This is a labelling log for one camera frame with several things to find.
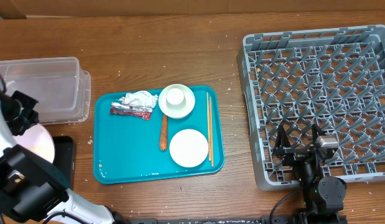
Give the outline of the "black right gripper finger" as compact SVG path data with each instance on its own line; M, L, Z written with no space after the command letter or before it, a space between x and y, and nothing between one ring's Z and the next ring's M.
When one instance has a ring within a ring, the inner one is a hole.
M274 149L280 149L282 147L291 147L291 145L283 125L280 124L277 129L277 137Z
M311 129L312 129L312 143L314 146L320 147L321 144L319 143L318 138L320 136L324 136L325 132L315 123L312 124Z

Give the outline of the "large white plate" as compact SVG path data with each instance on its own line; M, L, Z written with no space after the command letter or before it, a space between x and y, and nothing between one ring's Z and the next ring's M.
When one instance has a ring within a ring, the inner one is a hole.
M23 135L14 136L16 143L34 154L53 163L55 159L55 145L50 133L41 124L36 124L25 131Z

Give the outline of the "red foil snack wrapper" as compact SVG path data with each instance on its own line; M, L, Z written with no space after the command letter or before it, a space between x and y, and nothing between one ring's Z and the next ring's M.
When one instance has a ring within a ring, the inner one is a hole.
M112 102L110 113L116 115L135 116L144 120L150 120L153 109L144 106L129 106Z

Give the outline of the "small white cup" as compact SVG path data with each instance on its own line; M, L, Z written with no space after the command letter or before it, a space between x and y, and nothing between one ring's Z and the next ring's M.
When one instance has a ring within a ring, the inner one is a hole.
M184 99L185 95L179 88L171 88L166 94L166 101L170 106L180 106Z

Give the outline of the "white tissue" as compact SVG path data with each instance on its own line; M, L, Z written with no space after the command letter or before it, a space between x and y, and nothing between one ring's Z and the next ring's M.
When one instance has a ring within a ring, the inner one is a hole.
M158 95L152 95L146 90L141 90L135 93L126 93L126 95L122 96L119 101L122 105L154 108L158 99Z

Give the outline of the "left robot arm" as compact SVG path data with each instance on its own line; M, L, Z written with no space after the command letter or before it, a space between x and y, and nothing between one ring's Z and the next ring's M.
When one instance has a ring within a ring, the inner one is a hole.
M76 194L66 177L15 141L38 124L37 100L19 91L6 94L0 74L0 223L129 223L120 213Z

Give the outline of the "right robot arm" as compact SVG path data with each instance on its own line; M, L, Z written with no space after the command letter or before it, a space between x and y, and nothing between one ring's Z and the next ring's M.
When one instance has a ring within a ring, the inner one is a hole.
M320 164L331 159L339 143L336 137L326 135L317 124L312 125L312 143L306 149L292 146L283 125L277 131L273 154L282 158L283 166L292 168L292 175L300 189L279 200L269 214L269 222L284 223L346 223L339 216L346 196L346 182L334 176L326 176ZM304 208L296 209L292 215L274 218L276 208L288 198L301 192Z

